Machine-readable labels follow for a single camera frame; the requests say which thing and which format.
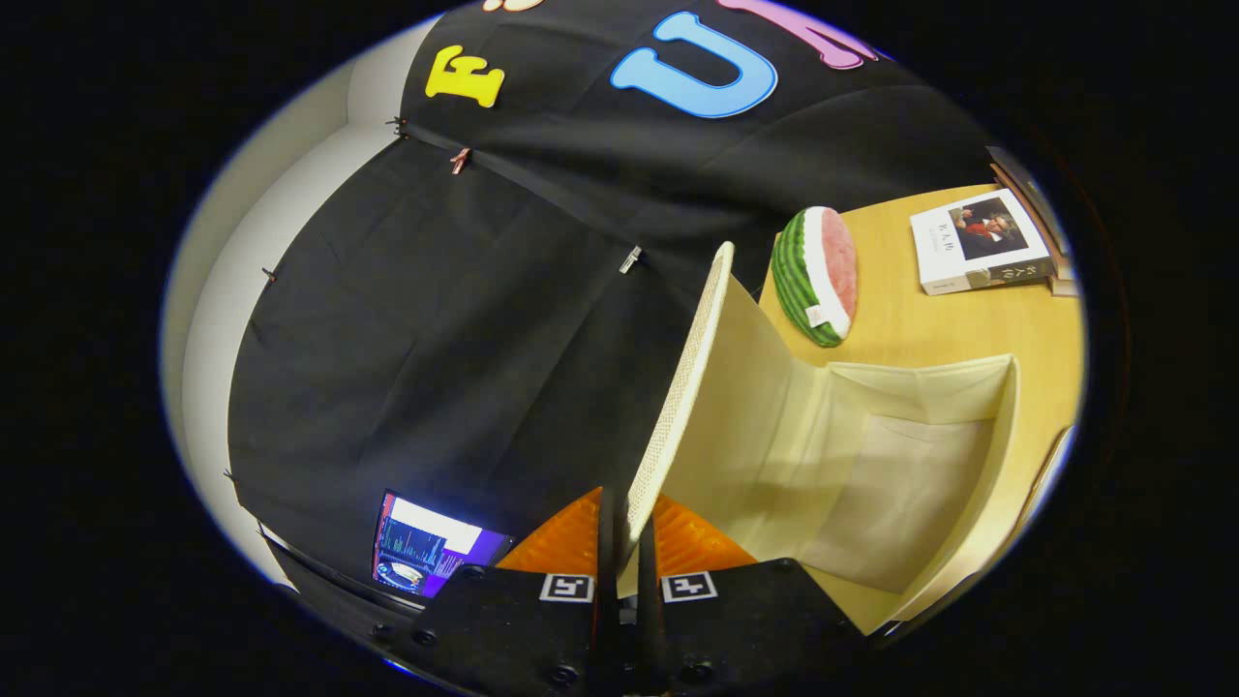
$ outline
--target screen display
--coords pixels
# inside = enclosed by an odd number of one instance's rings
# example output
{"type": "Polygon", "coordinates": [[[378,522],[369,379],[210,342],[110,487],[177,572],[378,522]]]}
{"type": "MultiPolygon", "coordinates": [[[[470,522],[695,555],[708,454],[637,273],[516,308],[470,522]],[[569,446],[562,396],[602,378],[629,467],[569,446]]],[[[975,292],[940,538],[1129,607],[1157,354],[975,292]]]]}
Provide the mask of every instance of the screen display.
{"type": "Polygon", "coordinates": [[[374,581],[434,598],[461,565],[493,565],[512,542],[507,535],[436,514],[388,491],[374,541],[374,581]]]}

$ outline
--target green watermelon rind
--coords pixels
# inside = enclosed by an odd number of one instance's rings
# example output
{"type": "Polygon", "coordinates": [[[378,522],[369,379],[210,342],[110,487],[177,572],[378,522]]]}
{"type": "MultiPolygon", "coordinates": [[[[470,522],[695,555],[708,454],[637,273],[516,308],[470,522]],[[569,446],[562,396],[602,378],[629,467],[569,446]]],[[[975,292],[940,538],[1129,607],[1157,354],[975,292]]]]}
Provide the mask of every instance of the green watermelon rind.
{"type": "Polygon", "coordinates": [[[830,322],[809,326],[804,310],[819,303],[813,286],[809,285],[809,269],[804,262],[804,210],[797,213],[783,234],[774,241],[774,253],[771,255],[771,274],[774,276],[774,293],[787,318],[809,337],[814,343],[823,347],[839,345],[843,339],[835,333],[830,322]],[[799,274],[792,274],[788,269],[797,269],[799,274]]]}

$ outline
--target black metal plate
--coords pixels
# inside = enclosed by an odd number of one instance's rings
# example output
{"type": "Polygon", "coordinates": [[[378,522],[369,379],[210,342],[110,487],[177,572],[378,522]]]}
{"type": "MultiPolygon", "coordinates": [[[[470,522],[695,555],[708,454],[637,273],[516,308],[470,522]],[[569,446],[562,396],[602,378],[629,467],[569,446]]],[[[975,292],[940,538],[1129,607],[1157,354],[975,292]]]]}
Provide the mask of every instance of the black metal plate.
{"type": "Polygon", "coordinates": [[[826,678],[867,647],[794,560],[710,579],[716,597],[663,604],[673,695],[763,695],[826,678]]]}
{"type": "Polygon", "coordinates": [[[460,690],[584,696],[592,603],[541,600],[546,574],[463,566],[416,619],[400,654],[460,690]]]}

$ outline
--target portrait on book cover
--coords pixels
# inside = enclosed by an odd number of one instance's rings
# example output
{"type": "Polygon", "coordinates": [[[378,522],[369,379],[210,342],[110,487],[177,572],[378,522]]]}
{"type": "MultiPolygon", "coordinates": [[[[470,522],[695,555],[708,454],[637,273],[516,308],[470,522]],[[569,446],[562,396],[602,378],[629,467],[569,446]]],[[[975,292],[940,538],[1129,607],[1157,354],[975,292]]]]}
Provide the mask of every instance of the portrait on book cover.
{"type": "Polygon", "coordinates": [[[964,259],[1028,248],[1011,210],[997,196],[952,208],[949,213],[964,259]]]}

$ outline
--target pink letter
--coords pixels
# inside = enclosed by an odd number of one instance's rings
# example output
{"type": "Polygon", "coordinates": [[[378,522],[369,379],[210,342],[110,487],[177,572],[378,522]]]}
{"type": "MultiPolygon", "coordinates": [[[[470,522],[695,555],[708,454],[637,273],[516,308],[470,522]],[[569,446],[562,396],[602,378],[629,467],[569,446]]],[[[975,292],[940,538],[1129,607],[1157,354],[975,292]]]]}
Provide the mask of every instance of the pink letter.
{"type": "Polygon", "coordinates": [[[778,26],[800,37],[800,40],[809,46],[817,48],[818,53],[821,54],[821,62],[831,68],[846,71],[849,68],[859,67],[865,61],[856,56],[856,53],[861,53],[871,61],[877,59],[877,56],[875,56],[873,52],[870,51],[864,43],[856,41],[843,31],[839,31],[826,22],[797,12],[790,7],[784,7],[777,2],[771,2],[769,0],[719,0],[719,4],[732,10],[745,10],[747,12],[752,12],[777,24],[778,26]],[[844,51],[830,41],[826,41],[826,38],[838,41],[852,51],[856,51],[856,53],[844,51]]]}

